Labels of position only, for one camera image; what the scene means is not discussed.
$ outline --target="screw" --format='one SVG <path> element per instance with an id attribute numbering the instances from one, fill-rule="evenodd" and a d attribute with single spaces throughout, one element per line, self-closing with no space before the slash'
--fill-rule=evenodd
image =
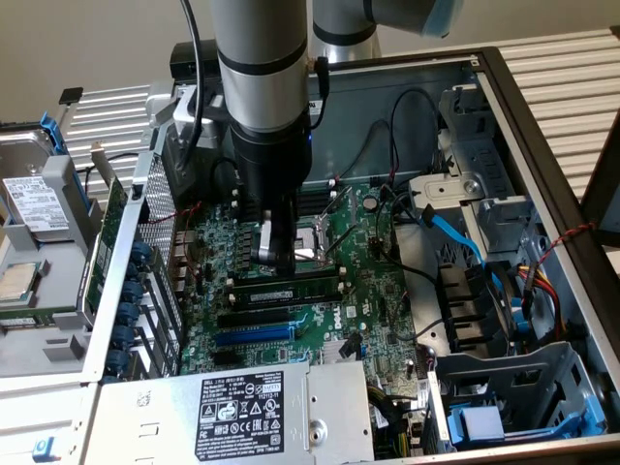
<path id="1" fill-rule="evenodd" d="M 463 189 L 465 189 L 465 192 L 469 195 L 475 194 L 479 187 L 478 182 L 472 180 L 465 181 L 465 184 L 463 184 Z"/>

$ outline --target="capacitor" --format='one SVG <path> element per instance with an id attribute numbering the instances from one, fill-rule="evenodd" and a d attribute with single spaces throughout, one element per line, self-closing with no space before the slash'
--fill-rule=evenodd
<path id="1" fill-rule="evenodd" d="M 413 360 L 411 359 L 407 360 L 407 379 L 408 380 L 411 380 L 411 375 L 413 375 L 415 367 L 416 367 L 416 364 L 414 363 Z"/>
<path id="2" fill-rule="evenodd" d="M 364 207 L 364 210 L 368 213 L 374 213 L 377 211 L 379 207 L 379 201 L 375 199 L 373 196 L 366 196 L 364 200 L 361 202 L 361 205 Z"/>

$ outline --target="white wall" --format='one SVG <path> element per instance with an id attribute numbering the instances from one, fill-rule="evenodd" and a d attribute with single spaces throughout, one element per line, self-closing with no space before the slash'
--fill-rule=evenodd
<path id="1" fill-rule="evenodd" d="M 192 3 L 201 36 L 212 38 L 208 2 Z M 619 0 L 465 0 L 443 41 L 386 28 L 379 33 L 383 52 L 392 53 L 612 24 L 620 24 Z M 97 90 L 166 78 L 172 47 L 188 40 L 178 0 L 0 0 L 0 120 L 55 111 L 65 87 Z"/>

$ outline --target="silver cylinder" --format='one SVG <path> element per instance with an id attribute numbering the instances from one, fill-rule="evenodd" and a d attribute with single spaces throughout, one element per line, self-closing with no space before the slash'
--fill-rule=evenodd
<path id="1" fill-rule="evenodd" d="M 244 75 L 226 66 L 221 59 L 220 70 L 229 113 L 252 131 L 283 129 L 308 106 L 305 52 L 292 66 L 272 75 Z"/>
<path id="2" fill-rule="evenodd" d="M 421 34 L 436 0 L 380 0 L 372 2 L 372 16 L 378 24 Z"/>
<path id="3" fill-rule="evenodd" d="M 211 0 L 226 104 L 256 132 L 278 131 L 308 105 L 305 0 Z"/>
<path id="4" fill-rule="evenodd" d="M 329 63 L 381 58 L 381 47 L 376 32 L 370 38 L 354 46 L 335 46 L 314 36 L 310 50 L 312 56 L 326 56 Z"/>
<path id="5" fill-rule="evenodd" d="M 217 47 L 238 63 L 277 61 L 307 37 L 305 0 L 211 0 L 211 14 Z"/>
<path id="6" fill-rule="evenodd" d="M 313 0 L 313 21 L 332 34 L 349 35 L 373 27 L 362 0 Z"/>

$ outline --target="green circuit board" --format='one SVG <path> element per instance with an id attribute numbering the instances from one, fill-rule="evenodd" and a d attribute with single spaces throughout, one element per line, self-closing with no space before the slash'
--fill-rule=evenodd
<path id="1" fill-rule="evenodd" d="M 114 251 L 114 244 L 118 236 L 120 222 L 123 218 L 123 209 L 127 203 L 127 194 L 118 178 L 114 178 L 109 188 L 108 207 L 102 222 L 101 232 L 97 238 L 91 270 L 86 282 L 86 301 L 93 313 L 99 308 L 101 294 L 108 276 L 109 262 Z"/>
<path id="2" fill-rule="evenodd" d="M 236 345 L 234 350 L 242 360 L 239 364 L 216 366 L 211 354 L 218 351 L 215 336 L 221 331 L 217 317 L 231 313 L 226 281 L 231 271 L 238 269 L 237 249 L 247 232 L 256 224 L 239 224 L 221 207 L 208 212 L 207 217 L 195 224 L 198 236 L 204 238 L 204 249 L 199 253 L 204 264 L 210 264 L 211 280 L 203 296 L 189 288 L 185 299 L 185 318 L 189 328 L 182 355 L 181 374 L 213 372 L 224 369 L 269 365 L 308 360 L 311 364 L 331 362 L 337 349 L 357 331 L 363 338 L 363 362 L 367 379 L 380 383 L 387 392 L 415 395 L 415 380 L 405 379 L 407 360 L 414 359 L 415 348 L 411 343 L 400 342 L 391 335 L 392 330 L 380 309 L 385 299 L 387 314 L 392 327 L 401 334 L 410 333 L 412 327 L 409 308 L 403 308 L 405 293 L 401 270 L 385 261 L 377 261 L 368 251 L 368 237 L 375 235 L 375 213 L 367 212 L 362 201 L 368 196 L 379 198 L 379 189 L 367 184 L 353 186 L 353 198 L 345 197 L 342 204 L 329 215 L 331 240 L 337 239 L 352 223 L 351 209 L 356 213 L 355 229 L 342 241 L 335 253 L 338 266 L 346 268 L 346 276 L 336 277 L 346 287 L 341 301 L 297 305 L 290 308 L 292 321 L 299 323 L 294 341 L 275 341 Z M 380 217 L 380 233 L 388 250 L 388 210 Z M 312 218 L 302 218 L 300 225 Z M 298 263 L 297 269 L 315 269 L 319 263 Z M 269 276 L 267 268 L 252 265 L 243 277 Z M 301 293 L 310 292 L 304 282 L 292 286 Z M 334 284 L 326 285 L 331 289 Z"/>

